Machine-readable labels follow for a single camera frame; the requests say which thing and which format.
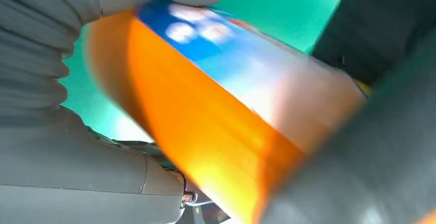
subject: dark gray surface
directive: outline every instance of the dark gray surface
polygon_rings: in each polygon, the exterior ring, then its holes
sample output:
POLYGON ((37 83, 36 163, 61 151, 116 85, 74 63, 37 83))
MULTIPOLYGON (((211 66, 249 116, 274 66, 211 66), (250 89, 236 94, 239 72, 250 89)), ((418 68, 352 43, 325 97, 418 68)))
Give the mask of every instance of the dark gray surface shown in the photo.
POLYGON ((436 23, 436 0, 341 0, 313 55, 374 84, 436 23))
POLYGON ((174 196, 0 185, 1 224, 167 224, 174 196))
POLYGON ((436 31, 279 190, 262 223, 410 224, 436 208, 436 31))

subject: white printed graphic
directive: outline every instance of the white printed graphic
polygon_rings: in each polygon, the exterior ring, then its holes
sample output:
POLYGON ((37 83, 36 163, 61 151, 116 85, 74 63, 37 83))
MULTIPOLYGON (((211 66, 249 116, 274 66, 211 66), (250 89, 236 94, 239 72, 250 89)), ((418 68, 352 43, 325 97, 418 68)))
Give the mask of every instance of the white printed graphic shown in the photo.
POLYGON ((199 34, 214 43, 223 43, 234 36, 232 30, 218 22, 203 23, 198 28, 199 34))
POLYGON ((181 4, 171 4, 169 9, 171 15, 173 15, 174 17, 192 23, 207 20, 211 17, 217 17, 216 13, 206 8, 189 7, 181 4))
POLYGON ((166 30, 166 34, 169 38, 180 44, 190 43, 197 37, 195 29, 186 23, 171 24, 166 30))

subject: green backdrop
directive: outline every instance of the green backdrop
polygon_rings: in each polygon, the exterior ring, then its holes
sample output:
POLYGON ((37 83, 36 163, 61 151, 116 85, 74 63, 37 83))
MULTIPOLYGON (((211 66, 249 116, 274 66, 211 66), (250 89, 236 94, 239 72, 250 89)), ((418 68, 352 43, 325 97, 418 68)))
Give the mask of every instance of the green backdrop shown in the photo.
MULTIPOLYGON (((223 0, 218 7, 294 47, 308 51, 338 1, 223 0)), ((61 80, 69 90, 64 105, 77 112, 87 125, 110 138, 149 141, 142 129, 101 92, 87 71, 85 43, 86 38, 81 37, 76 43, 76 53, 66 60, 71 73, 61 80)))

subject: gray plastic housing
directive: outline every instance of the gray plastic housing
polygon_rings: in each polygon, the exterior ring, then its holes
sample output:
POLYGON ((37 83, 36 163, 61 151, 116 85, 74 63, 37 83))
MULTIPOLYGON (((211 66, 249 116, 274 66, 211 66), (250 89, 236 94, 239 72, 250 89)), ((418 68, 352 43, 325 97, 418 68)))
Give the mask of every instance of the gray plastic housing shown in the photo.
MULTIPOLYGON (((59 104, 83 25, 151 0, 0 0, 0 223, 176 222, 184 182, 59 104)), ((176 0, 210 5, 219 0, 176 0)))

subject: orange can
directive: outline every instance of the orange can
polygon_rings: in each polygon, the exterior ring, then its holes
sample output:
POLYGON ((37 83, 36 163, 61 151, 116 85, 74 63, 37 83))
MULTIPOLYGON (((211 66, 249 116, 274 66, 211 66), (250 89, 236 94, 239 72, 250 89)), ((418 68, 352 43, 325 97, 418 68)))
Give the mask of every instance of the orange can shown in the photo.
POLYGON ((103 88, 242 223, 365 102, 345 73, 213 9, 157 1, 89 40, 103 88))

